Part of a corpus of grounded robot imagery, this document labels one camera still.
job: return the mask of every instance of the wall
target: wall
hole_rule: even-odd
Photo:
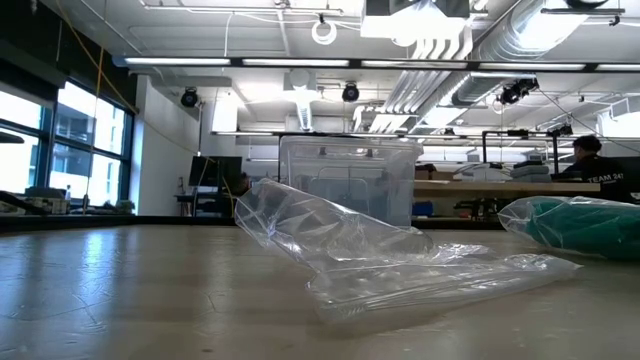
[[[179,215],[174,195],[178,179],[189,180],[191,158],[198,148],[198,122],[140,76],[140,114],[134,122],[131,200],[138,215]]]

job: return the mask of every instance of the table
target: table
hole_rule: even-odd
[[[502,231],[429,232],[501,255]],[[2,359],[638,359],[640,267],[593,258],[576,278],[424,318],[340,333],[313,272],[242,230],[129,226],[0,237]]]
[[[600,184],[516,183],[415,180],[414,201],[437,197],[522,198],[536,195],[578,196],[600,192]]]

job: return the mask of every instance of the dark jacket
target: dark jacket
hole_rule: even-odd
[[[589,155],[569,166],[564,172],[580,172],[582,181],[600,184],[601,199],[634,202],[624,181],[624,169],[617,161],[598,155]]]

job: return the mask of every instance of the white wall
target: white wall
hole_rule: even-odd
[[[241,156],[242,171],[251,177],[266,175],[274,177],[278,173],[277,162],[247,161],[247,159],[277,159],[278,147],[275,145],[236,145],[235,136],[203,133],[201,152],[203,156]]]
[[[135,118],[131,200],[138,215],[179,215],[178,178],[189,181],[198,148],[198,122],[140,76]]]

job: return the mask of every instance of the fluorescent light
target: fluorescent light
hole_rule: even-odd
[[[405,135],[409,139],[433,139],[433,140],[456,140],[461,139],[458,135]]]
[[[508,62],[508,63],[482,63],[480,70],[523,70],[523,71],[580,71],[584,70],[585,64],[569,63],[536,63],[536,62]]]
[[[532,73],[517,73],[517,72],[491,72],[491,73],[481,73],[481,72],[472,72],[471,77],[473,78],[518,78],[518,79],[535,79],[536,74]]]
[[[396,69],[466,69],[467,63],[453,61],[363,60],[362,66]]]
[[[398,135],[395,134],[350,134],[353,136],[357,136],[357,137],[366,137],[366,138],[390,138],[390,139],[394,139],[397,138]]]
[[[601,64],[596,71],[640,71],[640,64]]]
[[[213,135],[223,136],[273,136],[270,132],[244,132],[244,131],[229,131],[229,132],[213,132]]]
[[[278,159],[247,159],[248,162],[278,162]]]
[[[349,60],[331,59],[243,59],[246,66],[348,67]]]
[[[231,64],[229,59],[220,58],[151,58],[151,57],[128,57],[124,61],[128,65],[167,65],[167,66],[183,66],[183,65],[203,65],[203,66],[224,66]]]

